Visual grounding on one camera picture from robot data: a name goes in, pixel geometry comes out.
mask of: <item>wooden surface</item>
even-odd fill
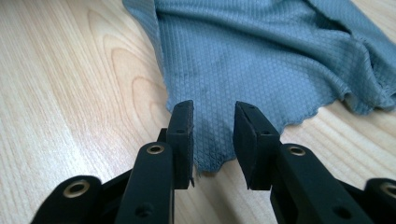
[[[354,0],[396,42],[394,0]],[[27,223],[62,181],[130,169],[170,118],[153,48],[120,0],[0,0],[0,223]],[[362,188],[396,179],[396,116],[336,102],[282,134]],[[177,191],[176,223],[274,223],[237,161]]]

